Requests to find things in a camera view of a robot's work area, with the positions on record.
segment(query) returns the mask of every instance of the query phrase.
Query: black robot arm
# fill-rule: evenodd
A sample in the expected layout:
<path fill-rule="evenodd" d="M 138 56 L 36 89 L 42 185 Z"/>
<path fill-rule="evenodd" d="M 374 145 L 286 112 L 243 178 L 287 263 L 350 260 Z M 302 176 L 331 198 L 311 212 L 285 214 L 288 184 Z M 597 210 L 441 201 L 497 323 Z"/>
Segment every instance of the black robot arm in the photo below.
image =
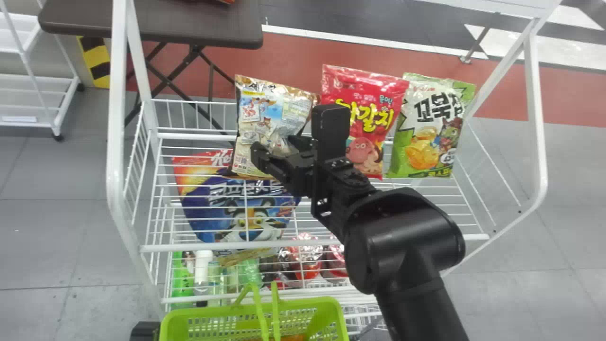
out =
<path fill-rule="evenodd" d="M 379 191 L 345 157 L 350 111 L 316 106 L 311 137 L 290 136 L 299 153 L 277 157 L 260 143 L 251 159 L 295 196 L 345 246 L 351 283 L 374 294 L 391 338 L 467 341 L 439 271 L 465 255 L 461 230 L 412 188 Z"/>

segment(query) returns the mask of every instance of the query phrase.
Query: table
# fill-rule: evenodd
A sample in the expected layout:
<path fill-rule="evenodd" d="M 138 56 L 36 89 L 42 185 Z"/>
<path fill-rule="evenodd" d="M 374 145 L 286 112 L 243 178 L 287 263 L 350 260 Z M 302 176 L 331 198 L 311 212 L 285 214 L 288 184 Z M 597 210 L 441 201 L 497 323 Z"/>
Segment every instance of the table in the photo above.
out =
<path fill-rule="evenodd" d="M 156 96 L 167 86 L 181 98 L 191 98 L 181 91 L 173 80 L 197 57 L 209 65 L 208 100 L 212 100 L 213 71 L 233 83 L 233 79 L 217 67 L 202 52 L 204 47 L 258 49 L 263 45 L 258 0 L 239 0 L 232 5 L 216 0 L 184 2 L 181 0 L 135 0 L 141 39 L 159 44 L 145 58 L 148 70 L 162 83 L 152 91 Z M 111 38 L 112 0 L 47 0 L 38 15 L 41 28 L 49 33 Z M 150 61 L 167 43 L 189 44 L 189 53 L 174 71 L 163 75 Z M 128 124 L 138 112 L 135 108 L 125 118 Z M 221 129 L 203 108 L 194 106 L 207 120 Z"/>

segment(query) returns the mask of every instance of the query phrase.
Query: green snack bag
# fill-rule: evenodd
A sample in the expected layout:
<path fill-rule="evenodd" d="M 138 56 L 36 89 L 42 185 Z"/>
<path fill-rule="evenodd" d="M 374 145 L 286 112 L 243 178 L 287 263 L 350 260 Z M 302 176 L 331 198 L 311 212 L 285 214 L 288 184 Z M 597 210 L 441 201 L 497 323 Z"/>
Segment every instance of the green snack bag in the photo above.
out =
<path fill-rule="evenodd" d="M 173 252 L 173 290 L 170 297 L 193 296 L 196 256 L 192 251 Z M 195 303 L 173 303 L 172 309 L 194 308 Z"/>
<path fill-rule="evenodd" d="M 393 138 L 388 178 L 449 177 L 476 86 L 405 73 L 410 82 Z"/>

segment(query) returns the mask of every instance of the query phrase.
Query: red snack bag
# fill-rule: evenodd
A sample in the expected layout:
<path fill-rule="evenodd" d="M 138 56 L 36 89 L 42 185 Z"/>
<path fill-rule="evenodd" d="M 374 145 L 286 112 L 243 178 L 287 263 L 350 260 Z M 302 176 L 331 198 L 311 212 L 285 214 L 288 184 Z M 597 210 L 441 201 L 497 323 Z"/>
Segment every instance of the red snack bag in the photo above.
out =
<path fill-rule="evenodd" d="M 408 81 L 347 67 L 322 66 L 322 102 L 351 110 L 345 156 L 369 178 L 383 179 L 383 141 L 396 121 Z"/>

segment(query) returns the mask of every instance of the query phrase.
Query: shopping cart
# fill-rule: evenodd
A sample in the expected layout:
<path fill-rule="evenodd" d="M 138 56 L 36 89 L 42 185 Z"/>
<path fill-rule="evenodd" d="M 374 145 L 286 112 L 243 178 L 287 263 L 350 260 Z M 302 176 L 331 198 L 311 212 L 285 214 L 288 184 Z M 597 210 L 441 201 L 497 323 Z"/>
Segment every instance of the shopping cart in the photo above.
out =
<path fill-rule="evenodd" d="M 372 185 L 378 189 L 410 186 L 448 213 L 463 231 L 467 243 L 464 262 L 530 215 L 545 196 L 547 163 L 534 36 L 556 5 L 547 6 L 541 18 L 530 20 L 512 51 L 497 66 L 470 104 L 466 113 L 467 127 L 459 142 L 458 160 L 450 178 L 372 181 Z M 125 136 L 123 126 L 127 41 L 142 99 L 132 137 Z M 503 165 L 503 161 L 499 155 L 490 152 L 494 150 L 491 144 L 482 142 L 485 141 L 483 131 L 472 119 L 521 51 L 525 52 L 527 73 L 527 136 L 532 137 L 532 144 L 528 148 L 536 153 L 532 159 L 533 167 L 529 167 L 535 184 L 530 195 L 512 181 L 511 175 L 501 171 L 499 166 Z M 198 115 L 199 108 L 204 108 L 210 119 L 221 124 L 222 129 L 217 129 L 209 120 Z M 129 257 L 160 319 L 177 304 L 189 303 L 194 306 L 195 302 L 233 300 L 241 290 L 240 286 L 236 286 L 234 292 L 173 297 L 177 280 L 173 271 L 174 252 L 330 246 L 336 243 L 332 234 L 311 216 L 310 202 L 306 199 L 290 207 L 293 213 L 280 240 L 203 243 L 198 239 L 181 206 L 184 196 L 178 191 L 180 185 L 176 177 L 179 175 L 175 173 L 172 159 L 207 150 L 232 148 L 236 133 L 236 105 L 231 101 L 151 98 L 135 5 L 133 0 L 114 0 L 107 200 Z M 385 146 L 384 160 L 387 161 L 391 154 L 390 138 Z M 251 198 L 244 188 L 241 195 L 245 203 Z M 248 232 L 248 225 L 242 230 Z M 302 232 L 314 238 L 292 239 Z M 272 267 L 268 269 L 264 274 L 272 275 L 274 270 Z M 350 335 L 358 335 L 365 328 L 382 328 L 383 324 L 378 319 L 381 312 L 374 296 L 359 293 L 348 281 L 329 282 L 322 277 L 306 279 L 302 264 L 300 269 L 303 276 L 292 283 L 291 287 L 295 288 L 281 291 L 283 298 L 290 300 L 329 295 L 341 304 Z M 269 298 L 269 292 L 261 293 L 262 300 Z"/>

